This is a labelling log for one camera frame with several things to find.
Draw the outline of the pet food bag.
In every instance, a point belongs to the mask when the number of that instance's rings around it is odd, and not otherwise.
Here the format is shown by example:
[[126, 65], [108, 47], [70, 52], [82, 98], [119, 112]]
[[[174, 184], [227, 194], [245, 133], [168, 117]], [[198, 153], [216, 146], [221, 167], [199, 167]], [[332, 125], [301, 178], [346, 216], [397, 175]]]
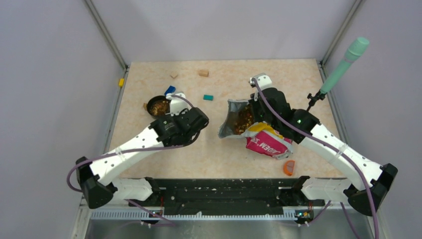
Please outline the pet food bag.
[[257, 122], [248, 100], [228, 100], [226, 119], [219, 127], [219, 138], [245, 138], [246, 149], [276, 159], [294, 152], [293, 141], [279, 134], [269, 124]]

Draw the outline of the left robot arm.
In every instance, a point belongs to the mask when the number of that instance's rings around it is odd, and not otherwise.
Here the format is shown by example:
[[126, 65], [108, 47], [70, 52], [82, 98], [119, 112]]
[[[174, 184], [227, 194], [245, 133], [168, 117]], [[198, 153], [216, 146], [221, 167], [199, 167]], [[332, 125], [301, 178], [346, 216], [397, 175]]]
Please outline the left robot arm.
[[90, 209], [108, 204], [112, 199], [143, 201], [153, 206], [159, 192], [148, 178], [120, 179], [119, 175], [142, 159], [164, 150], [186, 147], [209, 124], [207, 115], [194, 107], [183, 93], [168, 94], [169, 112], [157, 116], [143, 131], [115, 149], [96, 158], [79, 158], [67, 178], [75, 172], [79, 188]]

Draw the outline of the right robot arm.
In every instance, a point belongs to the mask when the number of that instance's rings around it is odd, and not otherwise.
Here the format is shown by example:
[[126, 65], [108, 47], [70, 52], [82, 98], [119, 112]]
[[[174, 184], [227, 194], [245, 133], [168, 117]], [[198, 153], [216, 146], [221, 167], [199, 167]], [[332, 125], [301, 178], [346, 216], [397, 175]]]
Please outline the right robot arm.
[[364, 157], [332, 134], [320, 120], [304, 109], [292, 109], [283, 92], [264, 73], [249, 80], [256, 93], [251, 95], [256, 122], [269, 124], [280, 135], [305, 147], [339, 170], [344, 178], [302, 176], [292, 191], [298, 205], [310, 200], [347, 202], [359, 213], [372, 216], [394, 182], [398, 169]]

